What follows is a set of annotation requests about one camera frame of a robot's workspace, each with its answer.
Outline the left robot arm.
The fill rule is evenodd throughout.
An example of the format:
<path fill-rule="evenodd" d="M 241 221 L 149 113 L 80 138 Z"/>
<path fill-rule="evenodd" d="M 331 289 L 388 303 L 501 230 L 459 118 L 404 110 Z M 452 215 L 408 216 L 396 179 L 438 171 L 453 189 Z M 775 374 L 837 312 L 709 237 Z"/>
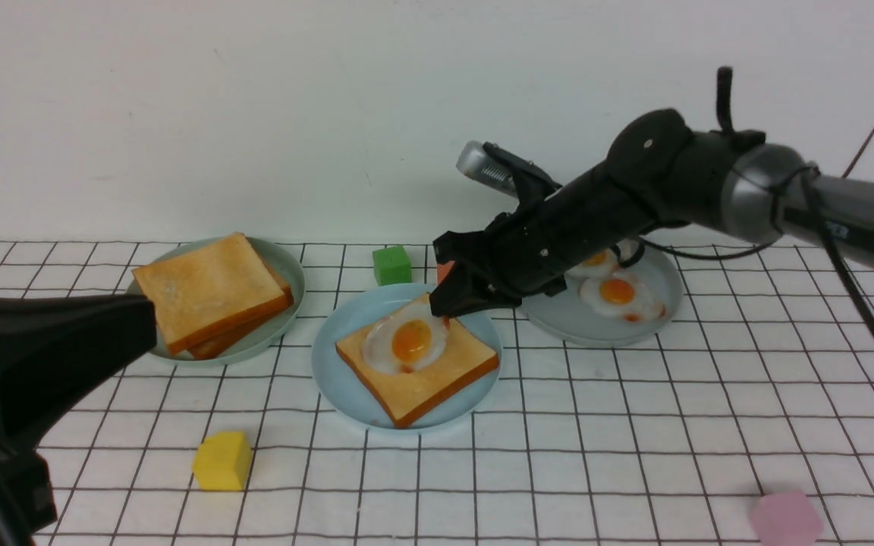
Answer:
<path fill-rule="evenodd" d="M 46 432 L 156 341 L 143 295 L 0 297 L 0 545 L 31 545 L 58 519 Z"/>

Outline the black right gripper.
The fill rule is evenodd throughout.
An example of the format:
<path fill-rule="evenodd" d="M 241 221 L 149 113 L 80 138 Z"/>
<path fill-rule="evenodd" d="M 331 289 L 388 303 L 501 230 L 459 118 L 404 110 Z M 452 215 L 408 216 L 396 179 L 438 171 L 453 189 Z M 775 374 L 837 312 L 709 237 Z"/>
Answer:
<path fill-rule="evenodd" d="M 429 297 L 435 317 L 514 309 L 524 297 L 561 290 L 563 274 L 659 218 L 658 178 L 600 163 L 533 205 L 499 215 L 482 231 L 435 240 L 437 264 L 455 262 Z"/>

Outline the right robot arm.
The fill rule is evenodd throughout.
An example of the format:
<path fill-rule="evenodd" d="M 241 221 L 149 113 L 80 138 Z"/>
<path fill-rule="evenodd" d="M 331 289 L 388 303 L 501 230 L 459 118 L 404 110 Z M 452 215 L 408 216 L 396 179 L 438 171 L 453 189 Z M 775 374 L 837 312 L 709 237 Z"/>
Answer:
<path fill-rule="evenodd" d="M 483 163 L 504 175 L 493 189 L 519 199 L 482 231 L 434 242 L 450 274 L 431 295 L 433 315 L 514 308 L 565 289 L 564 274 L 622 240 L 693 224 L 755 245 L 784 235 L 830 246 L 874 270 L 874 182 L 833 177 L 759 131 L 698 132 L 673 108 L 632 121 L 603 162 L 558 184 L 490 143 L 471 142 L 458 169 Z"/>

